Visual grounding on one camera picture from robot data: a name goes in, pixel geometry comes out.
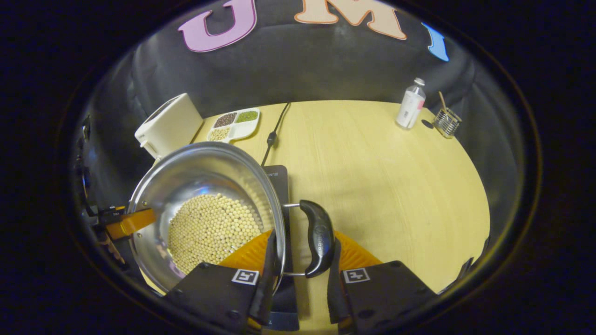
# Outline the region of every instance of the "black electric stove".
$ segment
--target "black electric stove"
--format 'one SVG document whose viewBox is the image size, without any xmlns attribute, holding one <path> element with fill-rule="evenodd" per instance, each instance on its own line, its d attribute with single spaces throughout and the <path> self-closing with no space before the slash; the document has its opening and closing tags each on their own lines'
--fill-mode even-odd
<svg viewBox="0 0 596 335">
<path fill-rule="evenodd" d="M 273 184 L 281 204 L 288 203 L 288 170 L 283 165 L 271 165 L 263 168 Z M 290 209 L 282 207 L 285 225 L 285 266 L 286 272 L 292 269 L 292 248 L 290 243 Z M 273 296 L 269 324 L 264 328 L 273 330 L 295 331 L 300 329 L 298 323 L 298 307 L 296 305 L 296 288 L 293 277 L 284 277 L 280 287 Z"/>
</svg>

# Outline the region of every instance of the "black power cable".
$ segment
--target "black power cable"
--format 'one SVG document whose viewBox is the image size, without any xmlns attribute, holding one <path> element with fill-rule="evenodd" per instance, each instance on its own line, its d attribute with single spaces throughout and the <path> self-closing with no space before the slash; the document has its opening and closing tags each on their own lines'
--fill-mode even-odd
<svg viewBox="0 0 596 335">
<path fill-rule="evenodd" d="M 284 117 L 285 111 L 288 110 L 288 108 L 290 107 L 290 104 L 291 103 L 285 104 L 284 110 L 281 111 L 280 118 L 277 120 L 275 129 L 273 129 L 273 131 L 267 137 L 267 151 L 265 152 L 265 156 L 263 157 L 263 162 L 261 163 L 261 167 L 265 166 L 265 161 L 267 160 L 267 156 L 269 155 L 269 150 L 271 149 L 271 146 L 275 144 L 275 140 L 277 139 L 277 134 L 275 133 L 277 131 L 277 127 L 280 126 L 281 118 Z"/>
</svg>

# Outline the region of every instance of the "blue letter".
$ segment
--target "blue letter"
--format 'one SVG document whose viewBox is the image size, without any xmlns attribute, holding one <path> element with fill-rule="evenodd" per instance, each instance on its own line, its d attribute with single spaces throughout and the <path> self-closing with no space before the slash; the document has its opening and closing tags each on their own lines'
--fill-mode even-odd
<svg viewBox="0 0 596 335">
<path fill-rule="evenodd" d="M 424 22 L 422 25 L 429 30 L 430 34 L 430 46 L 429 51 L 431 54 L 435 55 L 438 59 L 449 61 L 449 57 L 447 57 L 447 50 L 445 49 L 445 38 L 441 33 L 432 29 L 431 27 L 427 26 Z"/>
</svg>

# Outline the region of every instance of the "white appliance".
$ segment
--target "white appliance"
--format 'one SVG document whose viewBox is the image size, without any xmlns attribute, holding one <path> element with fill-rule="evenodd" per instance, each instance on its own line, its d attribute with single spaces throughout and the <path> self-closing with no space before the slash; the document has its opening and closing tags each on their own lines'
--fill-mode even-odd
<svg viewBox="0 0 596 335">
<path fill-rule="evenodd" d="M 143 122 L 135 137 L 155 159 L 190 144 L 203 118 L 188 94 L 168 100 Z"/>
</svg>

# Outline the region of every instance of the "wooden stick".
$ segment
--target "wooden stick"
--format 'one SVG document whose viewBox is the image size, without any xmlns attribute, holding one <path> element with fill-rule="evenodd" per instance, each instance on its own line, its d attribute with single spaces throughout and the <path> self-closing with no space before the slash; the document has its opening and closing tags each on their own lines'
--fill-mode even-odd
<svg viewBox="0 0 596 335">
<path fill-rule="evenodd" d="M 439 91 L 439 97 L 441 98 L 441 103 L 443 103 L 443 108 L 445 109 L 445 113 L 447 113 L 447 105 L 445 105 L 445 99 L 443 99 L 443 94 Z"/>
</svg>

